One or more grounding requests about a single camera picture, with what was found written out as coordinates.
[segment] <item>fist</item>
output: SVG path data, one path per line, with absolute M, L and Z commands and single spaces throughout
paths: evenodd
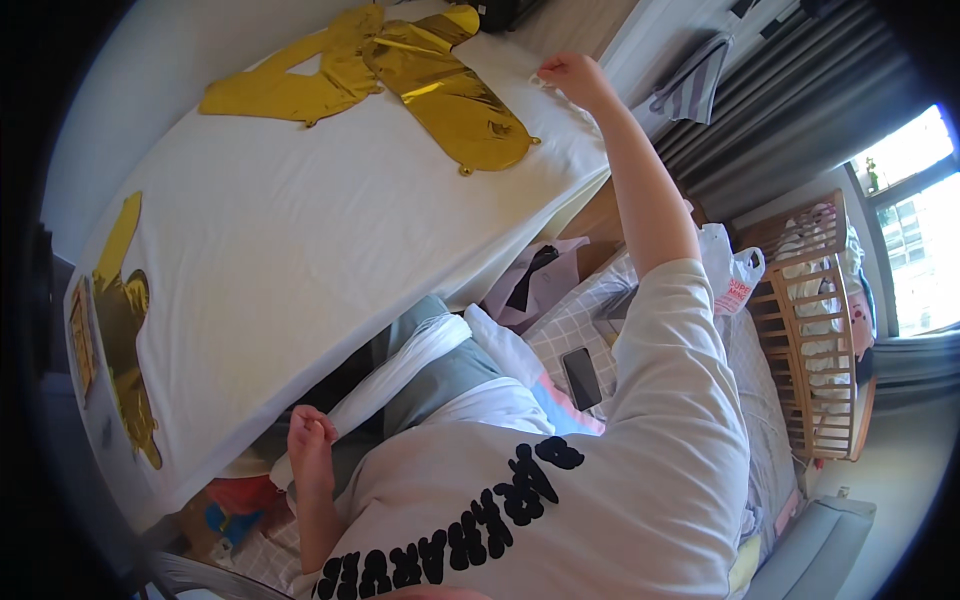
M 555 54 L 540 66 L 537 77 L 557 87 L 570 102 L 591 113 L 619 102 L 600 65 L 582 54 Z
M 308 404 L 294 408 L 287 434 L 287 452 L 299 498 L 333 494 L 330 445 L 336 439 L 337 430 L 324 413 Z

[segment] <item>pink plush toy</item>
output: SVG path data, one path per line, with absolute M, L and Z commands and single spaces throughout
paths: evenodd
M 856 361 L 863 359 L 863 353 L 874 345 L 874 319 L 867 303 L 867 295 L 863 292 L 847 296 L 847 306 L 850 308 L 850 332 L 853 338 L 853 354 Z

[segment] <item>black phone screen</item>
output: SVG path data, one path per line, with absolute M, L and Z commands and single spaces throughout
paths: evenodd
M 586 348 L 578 348 L 564 355 L 566 380 L 570 382 L 573 403 L 585 410 L 600 402 L 600 384 L 597 373 L 590 362 L 590 353 Z

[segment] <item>gold foil balloon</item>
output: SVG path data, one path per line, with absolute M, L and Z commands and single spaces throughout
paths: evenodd
M 318 119 L 382 91 L 379 79 L 460 163 L 461 174 L 506 169 L 540 140 L 450 54 L 479 27 L 480 17 L 470 6 L 455 6 L 416 23 L 385 25 L 383 9 L 375 4 L 345 11 L 324 31 L 294 42 L 253 71 L 208 86 L 200 112 L 273 117 L 313 127 Z M 287 73 L 318 53 L 323 54 L 315 75 Z
M 342 12 L 325 30 L 297 40 L 254 70 L 210 84 L 199 111 L 303 121 L 313 127 L 318 119 L 383 91 L 361 56 L 382 23 L 383 9 L 375 4 Z M 316 74 L 287 73 L 320 53 Z
M 156 420 L 143 384 L 136 356 L 136 334 L 147 317 L 150 289 L 140 269 L 124 283 L 120 273 L 127 249 L 140 218 L 143 194 L 136 192 L 123 202 L 120 216 L 113 224 L 100 262 L 93 270 L 93 303 L 100 325 L 100 339 L 107 356 L 107 372 L 117 397 L 123 422 L 133 451 L 143 450 L 154 468 L 163 466 L 154 442 Z
M 462 175 L 506 169 L 540 143 L 472 69 L 450 54 L 479 26 L 473 7 L 455 6 L 416 23 L 389 21 L 363 49 L 367 66 L 460 163 Z

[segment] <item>wooden crib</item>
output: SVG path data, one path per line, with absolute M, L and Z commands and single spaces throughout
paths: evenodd
M 857 460 L 873 407 L 873 385 L 857 390 L 855 383 L 847 291 L 838 255 L 847 245 L 846 223 L 843 193 L 836 189 L 738 232 L 740 248 L 759 247 L 767 262 L 747 307 L 777 384 L 791 448 L 806 459 Z M 799 239 L 787 239 L 792 235 Z M 783 252 L 787 241 L 792 247 Z M 776 259 L 786 253 L 795 255 Z M 818 261 L 822 270 L 798 275 L 810 261 Z M 801 297 L 800 284 L 809 281 L 820 281 L 819 288 L 814 284 L 814 295 Z M 815 306 L 818 310 L 820 306 L 835 310 L 798 316 L 798 306 L 814 302 L 824 302 Z M 810 332 L 825 328 L 840 330 Z M 811 383 L 811 375 L 818 383 Z

